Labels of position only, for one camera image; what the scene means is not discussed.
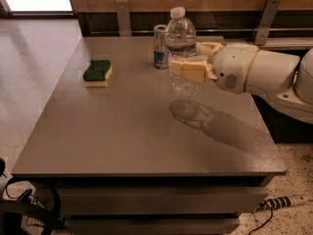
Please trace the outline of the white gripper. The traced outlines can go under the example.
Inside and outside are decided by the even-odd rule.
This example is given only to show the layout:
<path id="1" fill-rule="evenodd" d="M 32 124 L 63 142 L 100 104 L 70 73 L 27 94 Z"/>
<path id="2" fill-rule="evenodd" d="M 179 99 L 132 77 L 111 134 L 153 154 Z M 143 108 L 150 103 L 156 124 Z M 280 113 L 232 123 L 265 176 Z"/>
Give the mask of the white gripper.
<path id="1" fill-rule="evenodd" d="M 258 48 L 251 44 L 230 43 L 224 47 L 220 42 L 198 42 L 198 56 L 170 58 L 169 67 L 173 74 L 193 82 L 212 79 L 220 89 L 241 94 L 257 52 Z"/>

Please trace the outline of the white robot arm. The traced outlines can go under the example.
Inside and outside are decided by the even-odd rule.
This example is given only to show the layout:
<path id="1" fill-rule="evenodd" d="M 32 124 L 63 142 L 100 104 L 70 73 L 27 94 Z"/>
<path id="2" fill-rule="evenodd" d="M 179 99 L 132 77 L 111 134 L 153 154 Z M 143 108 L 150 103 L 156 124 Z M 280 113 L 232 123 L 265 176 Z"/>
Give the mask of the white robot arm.
<path id="1" fill-rule="evenodd" d="M 276 111 L 313 123 L 312 53 L 261 50 L 245 43 L 199 42 L 193 57 L 170 57 L 170 71 L 197 83 L 262 98 Z"/>

